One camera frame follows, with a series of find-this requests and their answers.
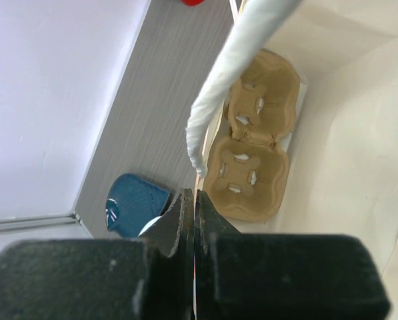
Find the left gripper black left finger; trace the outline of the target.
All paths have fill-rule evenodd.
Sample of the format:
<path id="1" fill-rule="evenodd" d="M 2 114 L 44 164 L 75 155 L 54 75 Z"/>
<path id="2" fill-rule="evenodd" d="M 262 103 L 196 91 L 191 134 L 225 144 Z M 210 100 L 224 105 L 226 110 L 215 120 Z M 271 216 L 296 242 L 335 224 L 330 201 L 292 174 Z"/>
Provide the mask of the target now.
<path id="1" fill-rule="evenodd" d="M 0 252 L 0 319 L 192 319 L 193 193 L 140 237 L 13 243 Z"/>

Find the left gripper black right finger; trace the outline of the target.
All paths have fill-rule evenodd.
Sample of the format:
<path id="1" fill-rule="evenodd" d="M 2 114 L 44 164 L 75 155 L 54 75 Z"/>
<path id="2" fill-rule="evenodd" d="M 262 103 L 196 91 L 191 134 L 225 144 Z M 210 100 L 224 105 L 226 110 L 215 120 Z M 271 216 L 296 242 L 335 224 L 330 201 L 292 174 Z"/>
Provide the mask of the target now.
<path id="1" fill-rule="evenodd" d="M 203 191 L 195 276 L 199 319 L 384 319 L 391 308 L 357 238 L 241 233 Z"/>

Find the brown cardboard cup carrier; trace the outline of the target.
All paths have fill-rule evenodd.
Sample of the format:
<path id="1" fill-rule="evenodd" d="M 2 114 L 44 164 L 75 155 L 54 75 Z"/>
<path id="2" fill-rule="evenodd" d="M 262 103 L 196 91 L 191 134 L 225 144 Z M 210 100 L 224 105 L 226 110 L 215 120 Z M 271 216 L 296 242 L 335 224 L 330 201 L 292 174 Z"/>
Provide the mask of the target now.
<path id="1" fill-rule="evenodd" d="M 213 143 L 203 185 L 222 216 L 262 222 L 278 212 L 289 173 L 281 140 L 294 128 L 299 89 L 292 64 L 266 50 L 232 85 L 229 133 Z"/>

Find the brown paper bag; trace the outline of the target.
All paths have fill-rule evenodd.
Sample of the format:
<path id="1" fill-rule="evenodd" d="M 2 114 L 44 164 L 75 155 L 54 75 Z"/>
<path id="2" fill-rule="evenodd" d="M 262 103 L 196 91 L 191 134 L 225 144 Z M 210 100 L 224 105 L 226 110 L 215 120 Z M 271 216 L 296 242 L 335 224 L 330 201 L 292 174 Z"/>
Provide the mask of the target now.
<path id="1" fill-rule="evenodd" d="M 344 233 L 370 250 L 398 303 L 398 1 L 244 1 L 192 108 L 187 150 L 205 180 L 229 133 L 229 92 L 261 50 L 300 77 L 281 140 L 289 173 L 278 212 L 242 231 Z"/>

